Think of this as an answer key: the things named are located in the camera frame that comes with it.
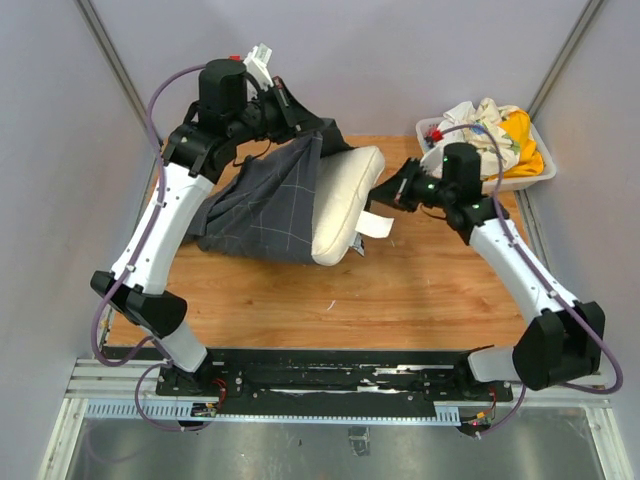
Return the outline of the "cream pillow with bear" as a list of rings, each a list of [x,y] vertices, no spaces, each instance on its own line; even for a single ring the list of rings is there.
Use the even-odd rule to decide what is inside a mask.
[[[376,146],[351,149],[320,160],[312,218],[311,256],[322,266],[338,264],[364,236],[389,236],[394,220],[365,210],[370,190],[385,170]]]

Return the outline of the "dark grey checked pillowcase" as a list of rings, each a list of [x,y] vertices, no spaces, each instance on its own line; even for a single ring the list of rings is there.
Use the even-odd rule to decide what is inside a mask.
[[[262,159],[245,158],[239,172],[202,202],[182,243],[203,252],[312,264],[312,217],[321,161],[352,147],[337,123],[296,138]]]

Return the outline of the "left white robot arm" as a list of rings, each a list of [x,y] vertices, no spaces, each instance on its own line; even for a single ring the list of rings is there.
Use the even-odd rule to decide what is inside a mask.
[[[187,303],[167,290],[182,243],[292,263],[312,259],[317,167],[346,150],[331,118],[313,114],[279,77],[232,58],[195,67],[198,96],[165,145],[155,190],[125,251],[92,289],[140,327],[190,394],[219,384],[189,327]]]

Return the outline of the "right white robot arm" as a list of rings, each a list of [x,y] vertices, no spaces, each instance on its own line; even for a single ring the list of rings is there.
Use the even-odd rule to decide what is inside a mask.
[[[427,174],[408,159],[373,188],[370,200],[397,210],[439,208],[449,227],[494,270],[518,305],[527,327],[513,347],[482,347],[453,375],[455,392],[474,400],[489,382],[520,382],[539,391],[596,373],[600,367],[605,315],[564,288],[520,238],[506,210],[483,193],[480,156],[467,143],[438,149],[443,170]]]

